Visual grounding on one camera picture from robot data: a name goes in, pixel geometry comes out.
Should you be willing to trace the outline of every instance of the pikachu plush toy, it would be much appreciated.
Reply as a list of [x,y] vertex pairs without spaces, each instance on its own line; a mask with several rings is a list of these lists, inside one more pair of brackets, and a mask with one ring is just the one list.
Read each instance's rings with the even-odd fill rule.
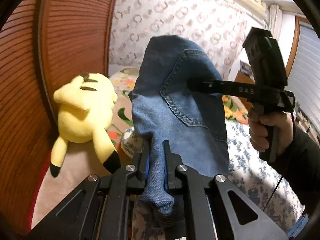
[[60,172],[69,141],[84,143],[92,140],[103,166],[111,173],[120,168],[120,158],[106,132],[117,101],[111,81],[99,73],[86,73],[55,91],[53,99],[60,107],[59,137],[51,152],[52,176],[57,177]]

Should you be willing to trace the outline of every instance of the denim fabric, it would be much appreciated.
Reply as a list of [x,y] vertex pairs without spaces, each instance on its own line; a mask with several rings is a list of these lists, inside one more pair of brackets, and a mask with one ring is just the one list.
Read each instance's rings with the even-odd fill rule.
[[219,72],[192,41],[178,36],[153,37],[147,46],[132,91],[134,129],[151,142],[147,185],[140,200],[154,207],[160,224],[183,218],[182,199],[165,191],[163,141],[200,174],[228,173],[229,155],[220,94],[204,95],[187,88],[190,77],[221,80]]
[[306,226],[309,221],[308,215],[301,216],[298,221],[293,225],[290,231],[287,233],[287,236],[296,238],[302,229]]

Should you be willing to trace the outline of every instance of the metal screw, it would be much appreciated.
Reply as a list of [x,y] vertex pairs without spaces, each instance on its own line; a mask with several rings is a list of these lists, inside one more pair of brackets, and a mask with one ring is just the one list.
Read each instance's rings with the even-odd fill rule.
[[88,181],[94,182],[98,179],[98,176],[96,174],[91,174],[88,176]]
[[226,181],[226,177],[221,175],[221,174],[219,174],[219,175],[216,176],[216,180],[218,182],[225,182]]
[[186,165],[179,165],[178,166],[178,171],[187,171],[188,167]]
[[134,171],[136,169],[136,166],[134,166],[133,164],[129,164],[126,166],[125,168],[127,171]]

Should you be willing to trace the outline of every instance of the wooden wardrobe door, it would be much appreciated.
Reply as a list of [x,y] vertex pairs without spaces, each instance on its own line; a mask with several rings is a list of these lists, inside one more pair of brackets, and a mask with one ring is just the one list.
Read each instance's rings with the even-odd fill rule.
[[54,137],[34,64],[36,1],[23,0],[0,31],[0,213],[20,234]]
[[109,36],[115,0],[42,0],[38,56],[52,115],[53,92],[83,72],[108,75]]

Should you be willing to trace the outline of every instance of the floral bedspread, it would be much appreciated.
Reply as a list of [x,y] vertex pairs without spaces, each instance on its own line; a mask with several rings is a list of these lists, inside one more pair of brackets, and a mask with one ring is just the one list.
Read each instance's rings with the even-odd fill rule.
[[[137,77],[138,69],[135,67],[125,67],[110,77],[118,94],[118,102],[108,134],[117,148],[130,157],[140,150],[143,143],[133,131],[131,102],[128,97]],[[241,112],[230,98],[223,96],[223,102],[230,156],[228,179],[263,209],[281,176],[262,161],[259,153],[251,146],[246,114]],[[287,232],[301,216],[303,209],[289,183],[283,179],[265,212]],[[133,214],[132,239],[164,239],[163,231],[153,228],[152,221],[151,210],[137,200]]]

